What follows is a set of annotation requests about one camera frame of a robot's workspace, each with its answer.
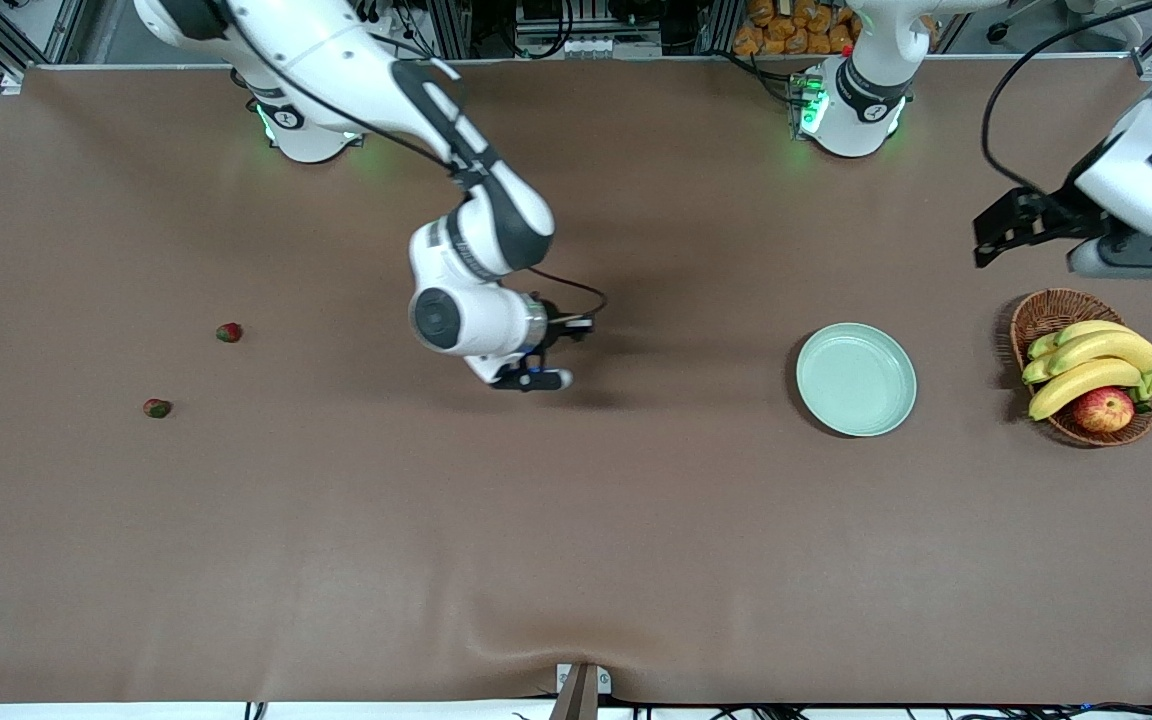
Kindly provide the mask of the pale green round plate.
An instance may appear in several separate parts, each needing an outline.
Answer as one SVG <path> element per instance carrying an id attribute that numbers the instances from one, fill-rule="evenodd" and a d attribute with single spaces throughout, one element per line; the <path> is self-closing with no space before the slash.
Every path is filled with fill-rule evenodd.
<path id="1" fill-rule="evenodd" d="M 914 414 L 914 361 L 890 334 L 861 323 L 835 323 L 799 348 L 794 381 L 809 414 L 842 435 L 890 433 Z"/>

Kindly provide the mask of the brown wicker basket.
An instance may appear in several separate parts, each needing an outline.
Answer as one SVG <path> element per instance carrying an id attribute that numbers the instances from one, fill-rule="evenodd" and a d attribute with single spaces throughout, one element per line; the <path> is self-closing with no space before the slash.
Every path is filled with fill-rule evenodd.
<path id="1" fill-rule="evenodd" d="M 1091 293 L 1069 290 L 1069 288 L 1030 293 L 1011 310 L 1011 318 L 1007 323 L 1007 341 L 1010 343 L 1011 361 L 1015 361 L 1018 367 L 1021 382 L 1026 387 L 1030 400 L 1041 388 L 1043 382 L 1055 377 L 1047 370 L 1049 355 L 1058 348 L 1053 344 L 1053 333 L 1070 324 L 1085 320 L 1120 323 L 1130 328 L 1121 314 Z M 1049 425 L 1051 429 L 1068 437 L 1074 445 L 1117 447 L 1134 444 L 1152 429 L 1152 373 L 1143 376 L 1142 386 L 1123 389 L 1134 397 L 1135 418 L 1128 427 L 1119 432 L 1111 434 L 1084 432 L 1073 420 L 1075 401 L 1062 407 L 1058 414 L 1037 423 Z"/>

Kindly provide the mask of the slim yellow banana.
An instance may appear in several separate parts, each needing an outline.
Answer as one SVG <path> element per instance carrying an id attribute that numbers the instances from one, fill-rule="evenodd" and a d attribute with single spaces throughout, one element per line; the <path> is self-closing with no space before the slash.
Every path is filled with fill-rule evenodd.
<path id="1" fill-rule="evenodd" d="M 1135 332 L 1126 325 L 1120 323 L 1106 323 L 1106 320 L 1085 320 L 1085 323 L 1074 323 L 1068 325 L 1068 327 L 1053 333 L 1053 344 L 1056 347 L 1064 344 L 1075 338 L 1082 338 L 1084 334 L 1092 334 L 1101 331 L 1111 332 L 1123 332 L 1128 334 L 1135 334 Z"/>

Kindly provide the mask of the large yellow banana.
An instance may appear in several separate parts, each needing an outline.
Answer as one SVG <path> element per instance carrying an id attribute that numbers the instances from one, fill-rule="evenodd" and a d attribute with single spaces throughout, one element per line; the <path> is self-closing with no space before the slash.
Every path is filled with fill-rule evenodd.
<path id="1" fill-rule="evenodd" d="M 1146 338 L 1126 331 L 1097 331 L 1079 334 L 1060 344 L 1049 355 L 1051 376 L 1064 374 L 1075 366 L 1098 359 L 1126 361 L 1142 376 L 1152 373 L 1152 343 Z"/>

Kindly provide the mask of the brown table mat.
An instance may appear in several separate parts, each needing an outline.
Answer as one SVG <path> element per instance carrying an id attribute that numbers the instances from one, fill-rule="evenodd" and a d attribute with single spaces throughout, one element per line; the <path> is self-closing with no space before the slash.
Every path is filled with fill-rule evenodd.
<path id="1" fill-rule="evenodd" d="M 559 664 L 623 700 L 1152 705 L 1152 429 L 1029 418 L 1007 323 L 1152 281 L 972 263 L 1005 65 L 937 60 L 890 145 L 788 137 L 723 61 L 467 67 L 607 291 L 508 393 L 416 341 L 407 245 L 457 204 L 367 141 L 305 167 L 219 70 L 33 70 L 0 99 L 0 703 L 476 700 Z M 238 343 L 215 338 L 238 323 Z M 877 437 L 794 381 L 835 323 L 918 396 Z M 174 404 L 142 414 L 147 397 Z"/>

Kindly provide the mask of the long yellow banana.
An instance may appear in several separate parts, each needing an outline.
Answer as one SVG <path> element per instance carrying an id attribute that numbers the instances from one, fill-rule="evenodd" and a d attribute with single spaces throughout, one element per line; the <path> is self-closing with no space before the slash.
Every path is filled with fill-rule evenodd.
<path id="1" fill-rule="evenodd" d="M 1142 373 L 1128 361 L 1117 357 L 1087 361 L 1043 382 L 1029 402 L 1028 416 L 1032 420 L 1044 420 L 1089 392 L 1105 387 L 1132 388 L 1142 382 Z"/>

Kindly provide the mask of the red apple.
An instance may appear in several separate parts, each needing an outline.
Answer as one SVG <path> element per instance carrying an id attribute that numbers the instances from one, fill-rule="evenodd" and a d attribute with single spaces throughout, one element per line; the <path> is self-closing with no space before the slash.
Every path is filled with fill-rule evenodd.
<path id="1" fill-rule="evenodd" d="M 1071 406 L 1073 420 L 1084 432 L 1111 434 L 1128 427 L 1137 414 L 1134 397 L 1119 387 L 1089 391 Z"/>

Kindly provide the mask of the bag of orange pastries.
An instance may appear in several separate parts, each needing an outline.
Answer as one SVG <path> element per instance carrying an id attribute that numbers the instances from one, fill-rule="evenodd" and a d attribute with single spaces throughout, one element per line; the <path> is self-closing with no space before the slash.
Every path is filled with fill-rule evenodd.
<path id="1" fill-rule="evenodd" d="M 744 0 L 732 54 L 842 55 L 861 37 L 863 23 L 844 0 Z"/>

